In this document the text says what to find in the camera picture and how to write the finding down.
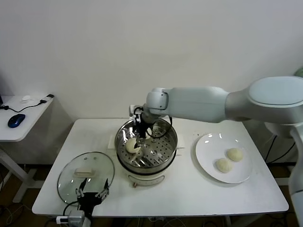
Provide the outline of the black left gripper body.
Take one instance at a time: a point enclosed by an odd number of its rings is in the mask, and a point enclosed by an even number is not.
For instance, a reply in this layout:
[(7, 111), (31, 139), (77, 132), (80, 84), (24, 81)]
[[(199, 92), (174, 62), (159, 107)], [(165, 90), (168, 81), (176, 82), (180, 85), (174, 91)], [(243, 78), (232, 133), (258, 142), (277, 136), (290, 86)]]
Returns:
[(77, 195), (77, 201), (80, 205), (80, 210), (84, 211), (85, 215), (92, 215), (95, 206), (100, 205), (104, 200), (104, 192), (84, 192)]

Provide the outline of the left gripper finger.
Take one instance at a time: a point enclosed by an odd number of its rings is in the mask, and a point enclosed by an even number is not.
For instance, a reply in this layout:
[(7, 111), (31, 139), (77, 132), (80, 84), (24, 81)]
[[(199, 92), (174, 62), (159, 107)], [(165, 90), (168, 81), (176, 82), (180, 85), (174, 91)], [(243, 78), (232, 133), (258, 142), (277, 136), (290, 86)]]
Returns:
[(105, 181), (105, 184), (104, 184), (103, 191), (97, 193), (95, 195), (95, 197), (97, 197), (97, 198), (106, 198), (108, 195), (109, 195), (109, 184), (108, 184), (108, 178), (107, 178), (106, 181)]
[(78, 188), (75, 189), (77, 197), (84, 197), (84, 187), (87, 183), (87, 178), (85, 178)]

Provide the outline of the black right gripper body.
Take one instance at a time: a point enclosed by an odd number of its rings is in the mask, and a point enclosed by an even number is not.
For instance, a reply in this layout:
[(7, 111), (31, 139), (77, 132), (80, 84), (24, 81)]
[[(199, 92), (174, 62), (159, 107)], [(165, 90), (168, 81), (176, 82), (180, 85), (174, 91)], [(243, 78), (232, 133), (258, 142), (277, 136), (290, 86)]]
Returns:
[(136, 130), (136, 136), (141, 139), (146, 139), (146, 131), (148, 129), (148, 124), (141, 118), (135, 118), (134, 125)]

